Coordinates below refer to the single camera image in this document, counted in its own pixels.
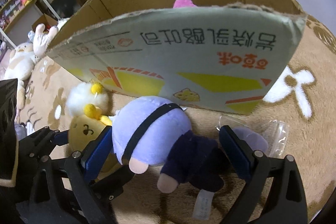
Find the silver bolt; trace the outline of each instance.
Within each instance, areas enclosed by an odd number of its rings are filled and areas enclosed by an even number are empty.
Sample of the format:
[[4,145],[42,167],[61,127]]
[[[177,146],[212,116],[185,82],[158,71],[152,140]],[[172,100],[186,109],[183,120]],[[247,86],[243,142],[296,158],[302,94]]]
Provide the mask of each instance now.
[[292,155],[287,155],[286,158],[288,161],[294,161],[294,157]]
[[46,161],[48,161],[48,159],[49,159],[49,156],[44,155],[44,156],[41,158],[41,162],[46,162]]
[[260,150],[255,150],[254,155],[258,158],[261,158],[264,155],[264,153]]
[[75,151],[71,155],[74,159],[76,159],[76,158],[80,157],[81,153],[79,151]]

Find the orange triangle print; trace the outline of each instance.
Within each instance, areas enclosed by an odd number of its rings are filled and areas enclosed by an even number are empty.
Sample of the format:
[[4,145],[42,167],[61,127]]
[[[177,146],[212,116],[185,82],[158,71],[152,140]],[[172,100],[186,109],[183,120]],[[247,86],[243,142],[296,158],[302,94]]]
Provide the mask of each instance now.
[[265,86],[267,86],[269,83],[272,82],[271,79],[265,79],[265,78],[261,78],[261,80],[263,81],[263,83],[265,84]]

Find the beige stuffed animal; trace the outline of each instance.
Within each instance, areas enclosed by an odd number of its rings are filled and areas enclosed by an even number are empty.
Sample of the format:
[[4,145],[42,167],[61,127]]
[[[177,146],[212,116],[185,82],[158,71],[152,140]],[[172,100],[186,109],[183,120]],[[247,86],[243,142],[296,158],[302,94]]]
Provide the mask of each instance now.
[[33,50],[33,44],[26,42],[17,46],[11,51],[9,65],[4,75],[4,80],[17,78],[17,108],[23,109],[26,100],[25,80],[32,74],[38,57]]
[[34,53],[39,58],[43,58],[45,56],[45,52],[50,42],[53,40],[53,38],[58,33],[57,26],[52,26],[48,34],[44,33],[44,29],[45,29],[45,25],[43,23],[37,25],[36,30],[35,30],[34,40],[33,40]]

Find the plush blanket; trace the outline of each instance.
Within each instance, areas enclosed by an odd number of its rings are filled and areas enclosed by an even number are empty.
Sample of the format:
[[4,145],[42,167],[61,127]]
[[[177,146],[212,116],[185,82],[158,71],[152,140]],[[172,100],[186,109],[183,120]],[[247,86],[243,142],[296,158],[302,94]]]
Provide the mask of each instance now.
[[[278,81],[252,114],[240,117],[248,122],[282,120],[290,125],[284,155],[294,155],[302,176],[309,218],[330,197],[336,179],[336,41],[332,33],[315,18],[309,17],[303,39]],[[41,60],[32,73],[26,90],[26,106],[20,121],[35,130],[50,126],[66,130],[71,121],[65,107],[70,89],[80,81],[50,58]],[[133,98],[111,94],[110,113]],[[188,108],[193,130],[216,138],[220,112]],[[63,157],[66,150],[55,149],[52,157]],[[160,168],[137,175],[124,193],[112,201],[120,224],[192,224],[198,190],[181,185],[170,195],[156,188]],[[219,223],[244,186],[235,174],[224,177],[225,186],[215,194],[210,219]],[[257,217],[265,203],[270,181],[253,214]]]

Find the navy blue doll clothing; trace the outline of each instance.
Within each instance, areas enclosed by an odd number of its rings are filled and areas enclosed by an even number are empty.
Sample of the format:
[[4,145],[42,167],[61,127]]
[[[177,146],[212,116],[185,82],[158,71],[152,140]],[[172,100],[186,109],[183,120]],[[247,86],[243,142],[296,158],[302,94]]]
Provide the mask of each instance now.
[[214,139],[188,131],[174,143],[161,169],[179,184],[189,182],[194,187],[216,192],[224,186],[219,176],[229,167],[229,161]]

